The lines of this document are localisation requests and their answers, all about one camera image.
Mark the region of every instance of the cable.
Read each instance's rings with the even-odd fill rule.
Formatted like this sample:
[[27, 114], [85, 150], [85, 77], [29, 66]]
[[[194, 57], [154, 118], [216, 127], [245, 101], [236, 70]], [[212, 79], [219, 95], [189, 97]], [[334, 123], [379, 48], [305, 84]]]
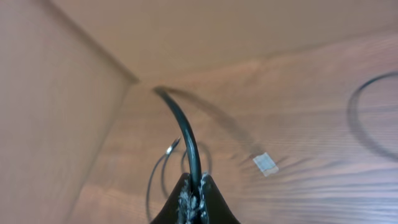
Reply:
[[165, 160], [164, 160], [164, 163], [163, 163], [162, 174], [160, 175], [160, 183], [161, 183], [161, 186], [162, 186], [163, 196], [164, 196], [165, 198], [168, 198], [168, 197], [169, 197], [169, 193], [167, 193], [166, 186], [165, 186], [165, 184], [164, 184], [164, 170], [165, 170], [165, 168], [166, 168], [166, 164], [167, 164], [167, 161], [168, 161], [169, 157], [170, 157], [170, 154], [167, 154], [167, 155], [166, 155], [166, 158], [165, 158]]
[[362, 84], [355, 92], [351, 95], [351, 98], [348, 102], [347, 107], [347, 123], [353, 133], [354, 137], [361, 143], [363, 146], [368, 148], [370, 151], [378, 153], [381, 156], [384, 156], [393, 161], [398, 161], [398, 155], [394, 154], [390, 150], [386, 149], [384, 146], [380, 145], [375, 139], [371, 137], [370, 134], [366, 131], [358, 116], [358, 103], [359, 97], [361, 96], [363, 90], [368, 87], [370, 84], [385, 79], [389, 77], [398, 77], [398, 72], [391, 72], [387, 74], [380, 75], [378, 77], [372, 78], [366, 83]]
[[[212, 170], [212, 168], [213, 168], [213, 160], [212, 160], [212, 158], [211, 158], [210, 151], [209, 151], [207, 145], [206, 145], [205, 143], [203, 143], [203, 142], [198, 142], [198, 148], [201, 149], [201, 150], [203, 150], [203, 152], [206, 154], [207, 166], [208, 166], [207, 174], [211, 174], [211, 170]], [[185, 173], [185, 169], [184, 169], [184, 159], [185, 159], [185, 156], [186, 156], [186, 155], [187, 155], [187, 151], [185, 151], [184, 154], [183, 154], [182, 157], [181, 157], [181, 164], [180, 164], [180, 166], [181, 166], [181, 173]]]
[[154, 91], [166, 102], [167, 106], [169, 106], [170, 110], [175, 116], [175, 119], [180, 126], [182, 135], [185, 140], [185, 145], [187, 147], [188, 161], [190, 166], [190, 177], [191, 177], [191, 186], [192, 193], [194, 196], [199, 198], [199, 188], [201, 181], [201, 165], [200, 158], [198, 152], [198, 146], [193, 135], [192, 128], [188, 122], [187, 117], [182, 112], [181, 108], [176, 104], [176, 102], [169, 97], [166, 91], [162, 87], [154, 88]]

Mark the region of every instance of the wooden surface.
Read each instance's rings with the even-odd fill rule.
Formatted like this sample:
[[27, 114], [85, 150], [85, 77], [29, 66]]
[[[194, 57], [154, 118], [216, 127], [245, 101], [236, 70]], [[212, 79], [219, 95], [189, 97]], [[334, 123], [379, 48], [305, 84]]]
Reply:
[[[398, 162], [353, 137], [346, 109], [364, 82], [398, 70], [398, 34], [385, 33], [259, 58], [178, 80], [133, 86], [81, 191], [69, 223], [147, 223], [151, 170], [180, 135], [158, 84], [173, 97], [211, 154], [211, 175], [242, 223], [397, 223]], [[398, 78], [370, 86], [359, 115], [367, 130], [398, 153]], [[167, 164], [169, 191], [180, 177], [183, 144]], [[252, 158], [263, 152], [280, 171], [264, 177]], [[152, 216], [165, 198], [160, 169], [150, 192]]]
[[395, 0], [51, 0], [140, 80], [395, 29]]
[[47, 0], [0, 0], [0, 223], [65, 223], [128, 86]]

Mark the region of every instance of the white tag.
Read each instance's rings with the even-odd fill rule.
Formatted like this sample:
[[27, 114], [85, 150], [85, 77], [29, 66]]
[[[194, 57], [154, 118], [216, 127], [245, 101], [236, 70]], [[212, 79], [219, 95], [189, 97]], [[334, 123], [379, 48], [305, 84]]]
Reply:
[[256, 156], [253, 161], [266, 177], [270, 174], [275, 174], [279, 170], [275, 162], [271, 159], [271, 157], [269, 157], [268, 153]]

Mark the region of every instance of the wire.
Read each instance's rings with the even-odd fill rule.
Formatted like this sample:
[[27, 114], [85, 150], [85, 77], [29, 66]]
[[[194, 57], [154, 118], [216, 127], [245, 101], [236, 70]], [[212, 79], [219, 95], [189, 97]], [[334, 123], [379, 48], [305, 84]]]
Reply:
[[351, 132], [353, 133], [354, 137], [366, 148], [370, 151], [373, 151], [381, 156], [384, 156], [390, 160], [398, 161], [398, 155], [394, 154], [380, 143], [378, 143], [374, 138], [371, 137], [370, 134], [366, 131], [364, 126], [362, 125], [361, 121], [359, 120], [358, 116], [358, 103], [359, 97], [361, 96], [362, 92], [366, 87], [370, 84], [385, 79], [389, 77], [398, 77], [398, 72], [390, 72], [375, 78], [370, 79], [366, 83], [362, 84], [359, 88], [355, 90], [355, 92], [351, 95], [351, 98], [348, 102], [347, 107], [347, 123], [348, 126], [351, 128]]
[[167, 161], [168, 161], [169, 157], [170, 157], [170, 154], [167, 154], [167, 155], [166, 155], [166, 158], [165, 158], [165, 160], [164, 160], [164, 163], [163, 163], [162, 174], [160, 175], [160, 183], [161, 183], [161, 186], [162, 186], [163, 196], [164, 196], [165, 198], [168, 198], [168, 197], [169, 197], [169, 193], [167, 193], [166, 186], [165, 186], [165, 184], [164, 184], [164, 170], [165, 170], [165, 168], [166, 168], [166, 164], [167, 164]]
[[[213, 160], [211, 158], [211, 153], [207, 147], [207, 145], [203, 142], [198, 142], [198, 148], [201, 149], [205, 155], [206, 155], [206, 160], [207, 160], [207, 174], [211, 174], [211, 170], [213, 168]], [[187, 151], [185, 151], [181, 157], [181, 173], [185, 173], [185, 169], [184, 169], [184, 159], [185, 156], [187, 155]]]
[[165, 156], [166, 156], [166, 154], [163, 154], [162, 157], [156, 162], [156, 164], [155, 164], [155, 166], [154, 166], [154, 169], [152, 170], [152, 173], [150, 174], [150, 177], [149, 177], [148, 188], [147, 188], [147, 196], [146, 196], [146, 199], [145, 199], [145, 201], [146, 201], [145, 205], [146, 205], [146, 210], [147, 210], [147, 219], [148, 219], [148, 222], [150, 222], [150, 221], [152, 220], [152, 217], [150, 216], [150, 211], [149, 211], [149, 192], [150, 192], [150, 184], [152, 183], [152, 178], [154, 177], [156, 167], [160, 164], [160, 162], [162, 162], [162, 160], [164, 159]]
[[185, 145], [187, 147], [188, 161], [190, 167], [190, 177], [191, 177], [191, 186], [192, 193], [194, 196], [199, 198], [199, 188], [201, 181], [201, 165], [200, 158], [198, 152], [198, 146], [195, 140], [195, 136], [193, 135], [192, 128], [188, 122], [187, 117], [182, 112], [181, 108], [176, 104], [176, 102], [169, 97], [166, 91], [158, 86], [154, 88], [154, 91], [166, 102], [167, 106], [171, 109], [172, 113], [175, 116], [175, 119], [180, 126], [182, 135], [185, 140]]
[[149, 177], [149, 181], [148, 181], [148, 187], [147, 187], [147, 195], [146, 195], [146, 200], [145, 200], [145, 205], [146, 205], [146, 212], [147, 212], [147, 219], [148, 222], [150, 222], [152, 220], [152, 217], [150, 216], [150, 211], [149, 211], [149, 192], [150, 192], [150, 185], [152, 183], [152, 178], [154, 177], [155, 171], [157, 166], [160, 164], [160, 162], [162, 162], [163, 159], [165, 159], [164, 163], [163, 163], [163, 168], [162, 168], [162, 183], [164, 181], [164, 168], [166, 166], [166, 162], [169, 159], [171, 153], [174, 151], [174, 149], [177, 147], [177, 145], [180, 142], [180, 137], [178, 137], [176, 140], [174, 140], [174, 142], [170, 145], [170, 147], [167, 149], [166, 153], [162, 155], [162, 157], [160, 157], [160, 159], [156, 162], [154, 169], [152, 170], [152, 173], [150, 174]]

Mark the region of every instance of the wooden floor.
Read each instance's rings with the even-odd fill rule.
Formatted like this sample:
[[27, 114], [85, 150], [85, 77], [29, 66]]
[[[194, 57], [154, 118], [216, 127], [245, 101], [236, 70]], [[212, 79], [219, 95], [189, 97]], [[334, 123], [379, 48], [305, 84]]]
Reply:
[[[173, 97], [200, 142], [203, 170], [211, 166], [241, 223], [397, 223], [398, 161], [355, 138], [360, 130], [346, 115], [355, 89], [394, 70], [398, 34], [386, 33], [133, 86], [69, 223], [147, 223], [150, 173], [180, 136], [151, 92], [158, 84], [180, 90]], [[398, 155], [398, 78], [369, 86], [358, 107], [367, 132]], [[168, 191], [181, 174], [182, 146], [167, 164]], [[268, 177], [252, 161], [264, 152], [279, 167]], [[158, 169], [152, 217], [165, 201]]]

